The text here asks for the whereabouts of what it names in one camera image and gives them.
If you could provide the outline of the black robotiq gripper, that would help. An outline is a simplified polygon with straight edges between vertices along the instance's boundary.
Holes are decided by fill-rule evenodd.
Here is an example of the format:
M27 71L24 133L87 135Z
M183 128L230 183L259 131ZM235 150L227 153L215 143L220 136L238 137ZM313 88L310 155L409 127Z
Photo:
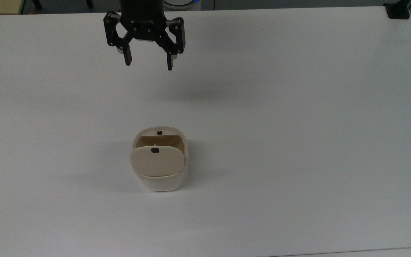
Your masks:
M165 52L167 69L173 69L173 61L184 52L186 37L184 19L177 17L167 20L162 0L120 0L121 15L110 10L103 21L107 44L114 46L123 54L125 64L130 66L132 54L130 42L133 37L155 41ZM120 37L116 26L121 23L130 33Z

